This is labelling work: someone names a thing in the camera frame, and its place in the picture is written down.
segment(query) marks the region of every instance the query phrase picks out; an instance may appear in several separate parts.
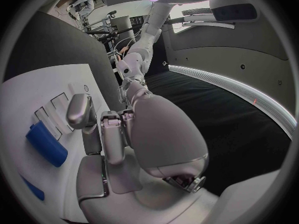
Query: robotic arm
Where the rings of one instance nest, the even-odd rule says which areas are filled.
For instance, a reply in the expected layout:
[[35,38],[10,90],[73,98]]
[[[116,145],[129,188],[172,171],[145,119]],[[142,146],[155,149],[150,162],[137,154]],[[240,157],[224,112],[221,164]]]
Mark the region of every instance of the robotic arm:
[[122,84],[125,90],[130,80],[144,84],[144,75],[148,72],[152,59],[152,46],[160,37],[161,27],[173,6],[167,3],[154,3],[148,22],[142,27],[140,40],[132,45],[124,59],[116,64],[125,78]]

